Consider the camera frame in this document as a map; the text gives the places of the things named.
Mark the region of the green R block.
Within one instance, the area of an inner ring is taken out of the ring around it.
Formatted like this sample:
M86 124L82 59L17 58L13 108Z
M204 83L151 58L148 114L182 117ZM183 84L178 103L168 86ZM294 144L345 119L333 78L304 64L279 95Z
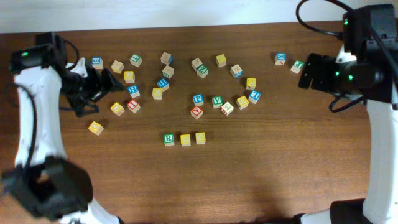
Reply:
M175 138L173 134L164 134L165 146L173 146L175 144Z

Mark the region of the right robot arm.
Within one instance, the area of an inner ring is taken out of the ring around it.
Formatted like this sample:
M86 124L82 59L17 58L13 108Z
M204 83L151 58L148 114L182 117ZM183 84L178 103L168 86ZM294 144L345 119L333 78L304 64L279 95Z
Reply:
M369 187L364 199L335 201L329 209L298 214L294 223L397 222L397 26L392 4L353 9L345 4L337 57L310 54L299 87L333 95L340 112L363 103L371 125Z

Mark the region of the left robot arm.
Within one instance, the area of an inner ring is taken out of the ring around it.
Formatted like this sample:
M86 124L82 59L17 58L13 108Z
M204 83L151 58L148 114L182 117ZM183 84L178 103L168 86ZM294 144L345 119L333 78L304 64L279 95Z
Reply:
M68 160L60 130L60 97L78 117L99 112L97 102L124 85L83 57L67 60L69 41L53 32L11 55L19 97L20 135L15 166L2 173L6 193L34 218L60 223L120 223L94 198L88 173Z

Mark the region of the yellow S block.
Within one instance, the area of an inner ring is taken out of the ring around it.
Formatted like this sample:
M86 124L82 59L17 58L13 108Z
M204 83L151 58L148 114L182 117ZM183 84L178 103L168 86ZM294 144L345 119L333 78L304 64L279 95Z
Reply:
M189 134L182 134L180 136L180 143L183 147L191 146L191 138Z

